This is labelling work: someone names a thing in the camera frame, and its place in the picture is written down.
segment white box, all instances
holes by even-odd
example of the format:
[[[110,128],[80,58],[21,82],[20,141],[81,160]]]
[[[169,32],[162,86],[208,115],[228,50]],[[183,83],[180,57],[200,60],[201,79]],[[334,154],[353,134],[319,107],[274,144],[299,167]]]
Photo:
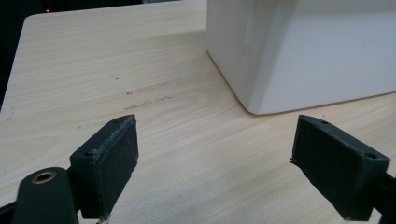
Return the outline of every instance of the white box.
[[[206,48],[254,114],[396,91],[396,0],[208,0]]]

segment light wood grain surface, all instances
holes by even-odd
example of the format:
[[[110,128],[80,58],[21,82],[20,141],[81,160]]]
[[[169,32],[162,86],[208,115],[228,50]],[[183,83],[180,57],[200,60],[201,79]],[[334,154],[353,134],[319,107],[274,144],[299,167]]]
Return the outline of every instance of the light wood grain surface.
[[[392,158],[396,175],[396,93],[251,115],[205,50],[205,15],[197,0],[28,18],[0,114],[0,205],[127,114],[140,158],[111,223],[344,223],[288,163],[299,114]]]

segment screw hole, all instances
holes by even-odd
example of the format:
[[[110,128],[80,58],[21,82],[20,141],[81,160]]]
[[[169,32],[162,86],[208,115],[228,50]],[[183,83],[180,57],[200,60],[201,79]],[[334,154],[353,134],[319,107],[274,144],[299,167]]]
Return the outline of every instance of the screw hole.
[[[366,153],[366,157],[368,157],[369,159],[376,159],[376,155],[373,153]]]
[[[36,175],[35,178],[32,179],[32,183],[34,184],[44,184],[46,182],[49,182],[51,179],[55,178],[56,173],[53,171],[47,171],[44,173],[41,173],[39,175]]]
[[[84,156],[90,157],[93,153],[91,151],[84,152]]]

